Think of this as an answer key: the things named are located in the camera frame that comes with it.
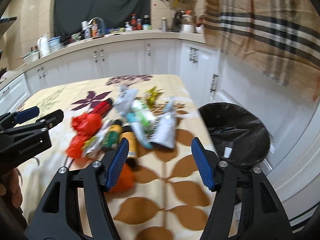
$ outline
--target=white kettle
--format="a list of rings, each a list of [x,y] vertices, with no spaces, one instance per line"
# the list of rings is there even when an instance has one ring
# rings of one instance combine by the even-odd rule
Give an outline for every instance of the white kettle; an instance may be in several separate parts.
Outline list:
[[[40,50],[40,57],[47,56],[50,54],[50,48],[49,48],[49,39],[47,34],[43,35],[41,38],[39,38],[37,45]]]

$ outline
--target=sink faucet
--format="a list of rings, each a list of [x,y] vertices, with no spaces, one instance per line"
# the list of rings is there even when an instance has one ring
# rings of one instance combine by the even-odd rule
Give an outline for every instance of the sink faucet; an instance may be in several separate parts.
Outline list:
[[[105,31],[105,28],[104,28],[104,20],[102,20],[100,17],[95,17],[95,18],[93,18],[93,19],[90,20],[90,22],[88,23],[89,26],[91,25],[91,23],[92,23],[93,20],[99,20],[99,21],[100,21],[101,28],[100,28],[99,36],[100,36],[100,35],[105,35],[105,34],[106,34],[106,31]]]

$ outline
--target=trash can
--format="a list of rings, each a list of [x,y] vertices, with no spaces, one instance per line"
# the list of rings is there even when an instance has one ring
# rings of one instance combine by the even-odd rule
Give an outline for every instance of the trash can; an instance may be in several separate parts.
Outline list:
[[[268,154],[270,137],[261,120],[241,106],[212,103],[199,108],[221,160],[249,170]]]

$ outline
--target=table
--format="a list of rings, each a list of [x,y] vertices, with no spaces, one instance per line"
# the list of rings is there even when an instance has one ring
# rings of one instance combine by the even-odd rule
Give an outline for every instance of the table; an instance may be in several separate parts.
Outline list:
[[[41,90],[31,96],[20,109],[37,105],[40,115],[57,109],[65,118],[50,130],[52,147],[19,166],[22,174],[22,209],[27,220],[32,218],[41,196],[57,170],[66,161],[65,149],[75,132],[71,118],[109,97],[116,99],[121,84],[137,88],[138,97],[157,86],[162,89],[158,103],[171,96],[178,104],[177,141],[170,153],[148,151],[139,146],[135,187],[124,193],[105,194],[122,240],[183,239],[198,240],[210,213],[215,193],[203,184],[191,155],[191,140],[199,137],[204,147],[214,150],[207,129],[180,78],[175,75],[136,75],[76,82]],[[119,118],[112,109],[110,119]],[[86,167],[91,161],[75,160],[71,170]],[[79,189],[79,208],[84,233],[91,236],[84,203]]]

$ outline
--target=blue gripper pad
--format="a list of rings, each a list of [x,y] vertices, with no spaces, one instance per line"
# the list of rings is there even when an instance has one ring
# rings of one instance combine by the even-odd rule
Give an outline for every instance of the blue gripper pad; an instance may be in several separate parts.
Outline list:
[[[128,153],[129,141],[127,139],[124,139],[124,142],[121,143],[118,152],[116,153],[116,156],[108,169],[108,177],[105,183],[105,186],[108,189],[108,191],[111,190],[117,184],[123,165],[127,159]]]
[[[39,115],[40,110],[37,106],[18,112],[14,118],[14,121],[18,124],[22,124],[26,121],[31,120]]]
[[[191,152],[198,167],[203,184],[212,190],[214,187],[213,170],[202,152],[199,142],[194,138],[191,143]]]

